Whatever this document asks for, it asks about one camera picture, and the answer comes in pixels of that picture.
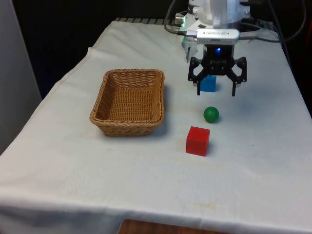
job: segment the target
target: wooden surface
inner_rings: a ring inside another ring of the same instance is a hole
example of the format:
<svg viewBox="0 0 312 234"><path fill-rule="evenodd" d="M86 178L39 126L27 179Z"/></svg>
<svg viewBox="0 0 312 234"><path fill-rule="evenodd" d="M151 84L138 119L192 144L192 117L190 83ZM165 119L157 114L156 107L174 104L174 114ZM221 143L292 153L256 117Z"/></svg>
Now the wooden surface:
<svg viewBox="0 0 312 234"><path fill-rule="evenodd" d="M122 222L118 234L225 234L225 233L135 220L125 220Z"/></svg>

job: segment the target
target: white wall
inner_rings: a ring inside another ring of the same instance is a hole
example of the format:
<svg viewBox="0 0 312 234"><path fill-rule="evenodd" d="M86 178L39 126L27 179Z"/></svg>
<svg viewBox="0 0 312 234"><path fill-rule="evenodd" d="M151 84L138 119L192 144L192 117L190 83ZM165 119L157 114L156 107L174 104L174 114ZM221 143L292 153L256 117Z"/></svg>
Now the white wall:
<svg viewBox="0 0 312 234"><path fill-rule="evenodd" d="M40 94L10 0L0 0L0 154L40 102Z"/></svg>

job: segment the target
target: basket rim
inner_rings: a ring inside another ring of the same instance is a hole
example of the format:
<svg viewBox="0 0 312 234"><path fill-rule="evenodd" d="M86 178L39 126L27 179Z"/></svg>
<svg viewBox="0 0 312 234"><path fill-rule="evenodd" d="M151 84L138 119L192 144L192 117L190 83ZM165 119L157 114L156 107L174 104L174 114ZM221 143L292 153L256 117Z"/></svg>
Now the basket rim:
<svg viewBox="0 0 312 234"><path fill-rule="evenodd" d="M103 81L101 84L101 87L99 89L99 93L97 95L97 100L94 104L94 107L90 113L90 121L97 125L97 126L110 126L110 127L156 127L160 123L164 121L164 97L163 95L160 95L160 116L157 120L137 120L137 121L124 121L124 120L107 120L107 119L99 119L96 118L96 113L98 112L98 107L100 100L102 99L102 96L104 94L104 87L107 82L107 77L111 73L119 73L119 72L131 72L131 71L137 71L137 72L155 72L155 73L160 73L161 74L161 91L164 91L164 79L165 79L165 74L163 71L158 70L158 69L114 69L110 70L105 73L103 77Z"/></svg>

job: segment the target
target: dark background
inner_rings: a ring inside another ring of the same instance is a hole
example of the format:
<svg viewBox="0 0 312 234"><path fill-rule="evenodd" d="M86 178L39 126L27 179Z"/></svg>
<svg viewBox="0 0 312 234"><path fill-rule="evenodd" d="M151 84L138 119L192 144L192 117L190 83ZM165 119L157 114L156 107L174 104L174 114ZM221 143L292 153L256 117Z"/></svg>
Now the dark background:
<svg viewBox="0 0 312 234"><path fill-rule="evenodd" d="M300 0L272 0L283 34L300 27ZM42 97L86 55L103 30L116 17L163 19L171 0L13 0L29 57ZM188 0L178 0L175 12L187 9ZM292 71L312 114L311 44L306 46L312 0L306 0L305 30L287 44ZM252 16L274 21L267 2L252 7Z"/></svg>

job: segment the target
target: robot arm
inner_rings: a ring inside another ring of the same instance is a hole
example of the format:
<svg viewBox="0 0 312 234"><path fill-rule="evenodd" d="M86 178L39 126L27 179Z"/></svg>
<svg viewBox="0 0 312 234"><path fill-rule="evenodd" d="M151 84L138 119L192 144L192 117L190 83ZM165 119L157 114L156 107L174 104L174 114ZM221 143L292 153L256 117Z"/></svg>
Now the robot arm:
<svg viewBox="0 0 312 234"><path fill-rule="evenodd" d="M188 81L197 84L198 95L200 83L208 75L227 76L233 83L232 96L235 96L236 85L247 81L246 58L235 60L233 55L240 37L238 23L249 17L249 12L250 8L241 5L240 0L190 0L188 14L178 34L185 36L183 43L188 46L182 45L187 58L191 51L197 51L192 47L204 45L203 59L191 57L188 74ZM195 76L194 69L200 64L203 69ZM242 70L240 76L233 72L234 65Z"/></svg>

